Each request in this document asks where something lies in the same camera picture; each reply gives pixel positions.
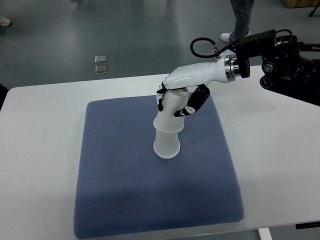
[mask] blue textured mat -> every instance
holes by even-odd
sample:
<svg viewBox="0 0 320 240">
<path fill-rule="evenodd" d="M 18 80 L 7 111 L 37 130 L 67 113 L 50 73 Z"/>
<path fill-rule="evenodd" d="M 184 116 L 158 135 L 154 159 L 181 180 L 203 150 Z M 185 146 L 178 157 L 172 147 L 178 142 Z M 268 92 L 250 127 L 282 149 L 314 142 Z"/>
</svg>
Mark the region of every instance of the blue textured mat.
<svg viewBox="0 0 320 240">
<path fill-rule="evenodd" d="M 238 222 L 240 188 L 211 98 L 185 117 L 180 153 L 154 153 L 155 96 L 90 102 L 74 209 L 79 239 Z"/>
</svg>

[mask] concrete floor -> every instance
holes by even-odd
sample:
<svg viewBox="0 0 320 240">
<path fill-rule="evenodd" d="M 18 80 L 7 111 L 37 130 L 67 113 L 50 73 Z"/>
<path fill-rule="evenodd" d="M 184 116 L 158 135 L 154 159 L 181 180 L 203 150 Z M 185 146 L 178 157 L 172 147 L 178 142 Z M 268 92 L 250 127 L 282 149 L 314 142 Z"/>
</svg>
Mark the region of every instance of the concrete floor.
<svg viewBox="0 0 320 240">
<path fill-rule="evenodd" d="M 320 9 L 288 9 L 282 0 L 256 0 L 250 31 L 290 29 L 298 40 L 320 43 Z M 205 62 L 192 55 L 198 37 L 216 41 L 233 29 L 228 0 L 0 0 L 0 84 L 8 89 L 97 79 L 167 74 L 179 66 Z M 211 54 L 208 43 L 195 45 Z M 95 74 L 95 56 L 108 55 L 108 73 Z M 309 59 L 320 54 L 303 52 Z M 250 59 L 260 65 L 261 58 Z M 274 240 L 300 240 L 294 226 L 270 229 Z M 319 239 L 318 228 L 303 230 Z M 259 239 L 257 231 L 198 236 L 191 240 Z"/>
</svg>

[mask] person's leg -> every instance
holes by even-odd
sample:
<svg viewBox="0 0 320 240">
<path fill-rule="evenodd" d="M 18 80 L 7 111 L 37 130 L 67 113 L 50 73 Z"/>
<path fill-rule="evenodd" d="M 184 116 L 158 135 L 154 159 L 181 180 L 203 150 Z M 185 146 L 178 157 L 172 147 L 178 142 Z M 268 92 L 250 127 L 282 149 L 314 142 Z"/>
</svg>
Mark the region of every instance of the person's leg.
<svg viewBox="0 0 320 240">
<path fill-rule="evenodd" d="M 229 37 L 229 43 L 246 36 L 254 6 L 254 0 L 230 0 L 230 2 L 235 17 L 235 26 Z"/>
</svg>

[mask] white sneaker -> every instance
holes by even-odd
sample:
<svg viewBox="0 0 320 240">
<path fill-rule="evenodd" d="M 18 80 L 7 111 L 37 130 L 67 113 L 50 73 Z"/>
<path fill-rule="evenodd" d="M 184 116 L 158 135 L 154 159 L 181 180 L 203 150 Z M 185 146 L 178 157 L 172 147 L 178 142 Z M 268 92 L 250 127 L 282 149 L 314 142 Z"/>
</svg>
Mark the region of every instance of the white sneaker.
<svg viewBox="0 0 320 240">
<path fill-rule="evenodd" d="M 6 27 L 6 26 L 9 26 L 10 23 L 11 23 L 10 19 L 4 18 L 4 17 L 0 18 L 0 26 Z"/>
<path fill-rule="evenodd" d="M 232 34 L 232 32 L 222 33 L 220 35 L 220 40 L 229 43 L 229 38 L 230 38 L 231 34 Z M 250 31 L 248 31 L 248 33 L 245 36 L 246 37 L 250 36 Z"/>
</svg>

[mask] stacked paper cup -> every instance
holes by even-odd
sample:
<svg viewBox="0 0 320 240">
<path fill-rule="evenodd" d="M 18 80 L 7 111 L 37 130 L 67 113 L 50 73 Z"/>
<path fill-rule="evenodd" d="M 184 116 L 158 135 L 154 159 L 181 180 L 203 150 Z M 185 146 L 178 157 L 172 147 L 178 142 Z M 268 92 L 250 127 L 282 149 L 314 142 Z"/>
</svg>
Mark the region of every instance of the stacked paper cup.
<svg viewBox="0 0 320 240">
<path fill-rule="evenodd" d="M 171 159 L 180 151 L 178 133 L 184 128 L 185 117 L 174 113 L 183 109 L 188 102 L 186 88 L 168 90 L 162 100 L 163 110 L 158 111 L 153 121 L 155 127 L 154 152 L 163 159 Z"/>
</svg>

